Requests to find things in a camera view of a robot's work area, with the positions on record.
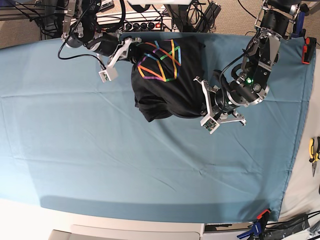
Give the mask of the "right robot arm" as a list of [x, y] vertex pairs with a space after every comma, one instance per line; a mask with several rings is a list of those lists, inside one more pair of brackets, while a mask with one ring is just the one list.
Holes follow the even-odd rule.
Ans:
[[[138, 44], [140, 38], [126, 37], [120, 39], [120, 28], [126, 20], [126, 5], [120, 1], [121, 18], [114, 24], [99, 24], [97, 13], [102, 6], [101, 0], [75, 0], [67, 10], [62, 24], [62, 45], [57, 52], [60, 60], [72, 60], [80, 57], [91, 57], [99, 62], [104, 71], [112, 63], [127, 61], [137, 64], [142, 56]], [[69, 57], [61, 56], [63, 48], [85, 47], [92, 54], [85, 53]]]

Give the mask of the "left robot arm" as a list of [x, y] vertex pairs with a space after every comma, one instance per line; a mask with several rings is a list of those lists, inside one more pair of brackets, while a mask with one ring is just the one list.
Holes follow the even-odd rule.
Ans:
[[263, 102], [269, 92], [267, 84], [272, 67], [279, 59], [281, 41], [291, 35], [288, 25], [294, 25], [300, 11], [299, 0], [265, 0], [255, 20], [256, 33], [243, 54], [223, 70], [214, 70], [213, 76], [219, 86], [210, 86], [198, 76], [195, 82], [201, 85], [206, 109], [200, 125], [213, 133], [221, 124], [247, 121], [237, 112], [239, 107], [248, 107]]

